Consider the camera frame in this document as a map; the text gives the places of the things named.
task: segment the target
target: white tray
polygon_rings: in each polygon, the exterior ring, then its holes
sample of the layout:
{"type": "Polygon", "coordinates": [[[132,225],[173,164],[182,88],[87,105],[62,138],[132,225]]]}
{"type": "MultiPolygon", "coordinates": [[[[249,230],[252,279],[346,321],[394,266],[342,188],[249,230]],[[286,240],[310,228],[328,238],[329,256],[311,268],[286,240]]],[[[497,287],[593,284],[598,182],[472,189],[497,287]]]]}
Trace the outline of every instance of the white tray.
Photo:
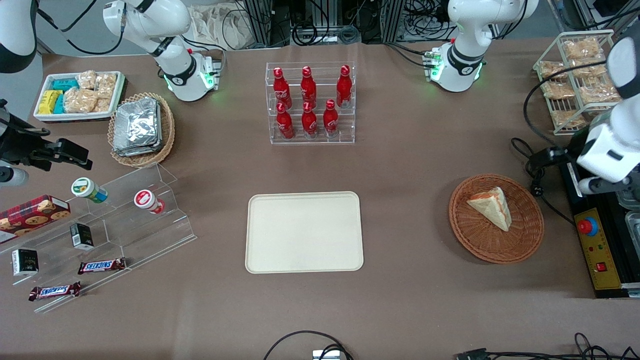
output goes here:
{"type": "Polygon", "coordinates": [[[250,273],[355,271],[363,263],[356,193],[284,193],[249,200],[244,265],[250,273]]]}
{"type": "Polygon", "coordinates": [[[98,72],[107,72],[110,74],[116,74],[116,87],[113,89],[113,95],[111,96],[111,104],[109,105],[108,111],[101,111],[99,113],[88,113],[88,114],[39,114],[38,107],[40,102],[42,101],[42,96],[46,90],[51,90],[51,83],[54,80],[58,79],[70,79],[74,78],[76,75],[80,74],[79,72],[70,72],[68,74],[51,74],[47,75],[44,79],[44,84],[42,85],[42,89],[40,89],[40,95],[38,96],[38,101],[36,102],[35,109],[33,109],[33,117],[42,121],[42,122],[78,122],[78,121],[91,121],[95,119],[104,119],[109,120],[111,114],[116,111],[118,107],[118,103],[120,102],[120,94],[122,94],[122,88],[124,87],[124,74],[120,71],[98,71],[98,72]]]}

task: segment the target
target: red emergency stop button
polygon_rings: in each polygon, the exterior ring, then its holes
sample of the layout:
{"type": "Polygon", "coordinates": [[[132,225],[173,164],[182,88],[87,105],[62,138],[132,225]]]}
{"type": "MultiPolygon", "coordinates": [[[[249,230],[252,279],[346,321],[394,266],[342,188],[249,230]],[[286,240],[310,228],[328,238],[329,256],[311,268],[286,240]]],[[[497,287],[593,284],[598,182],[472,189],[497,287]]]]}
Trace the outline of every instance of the red emergency stop button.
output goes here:
{"type": "Polygon", "coordinates": [[[578,221],[577,227],[580,234],[594,236],[598,233],[598,223],[592,217],[587,217],[584,220],[578,221]]]}

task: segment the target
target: red cookie box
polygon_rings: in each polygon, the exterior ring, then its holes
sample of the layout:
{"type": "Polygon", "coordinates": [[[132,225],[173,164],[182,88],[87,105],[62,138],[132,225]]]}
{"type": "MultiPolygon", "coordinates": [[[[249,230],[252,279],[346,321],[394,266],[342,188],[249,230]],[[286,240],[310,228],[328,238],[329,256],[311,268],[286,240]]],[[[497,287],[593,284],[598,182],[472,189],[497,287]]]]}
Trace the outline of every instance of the red cookie box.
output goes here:
{"type": "Polygon", "coordinates": [[[0,213],[0,243],[34,231],[71,214],[66,201],[42,195],[0,213]]]}

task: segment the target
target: yellow control panel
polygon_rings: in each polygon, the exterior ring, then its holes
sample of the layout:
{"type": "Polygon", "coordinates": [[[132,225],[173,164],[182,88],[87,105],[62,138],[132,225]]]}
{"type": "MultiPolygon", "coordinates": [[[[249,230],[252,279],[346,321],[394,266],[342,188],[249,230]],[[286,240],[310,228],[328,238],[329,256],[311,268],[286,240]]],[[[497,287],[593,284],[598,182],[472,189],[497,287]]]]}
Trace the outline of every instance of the yellow control panel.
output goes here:
{"type": "Polygon", "coordinates": [[[594,289],[620,289],[620,277],[611,257],[609,243],[602,231],[598,210],[593,208],[574,218],[594,289]]]}

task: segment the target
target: yogurt cup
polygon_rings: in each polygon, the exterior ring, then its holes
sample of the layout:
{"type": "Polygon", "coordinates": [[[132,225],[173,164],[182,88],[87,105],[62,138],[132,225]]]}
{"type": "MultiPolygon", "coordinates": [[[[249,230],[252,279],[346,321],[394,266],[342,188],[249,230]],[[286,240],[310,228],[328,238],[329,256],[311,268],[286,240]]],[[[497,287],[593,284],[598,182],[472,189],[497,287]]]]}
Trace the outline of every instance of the yogurt cup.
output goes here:
{"type": "Polygon", "coordinates": [[[105,201],[109,195],[107,190],[88,177],[80,177],[75,180],[74,183],[71,184],[71,192],[75,196],[86,197],[96,204],[105,201]]]}
{"type": "Polygon", "coordinates": [[[164,210],[164,201],[156,198],[151,190],[140,190],[133,197],[133,202],[137,207],[147,210],[151,214],[160,214],[164,210]]]}

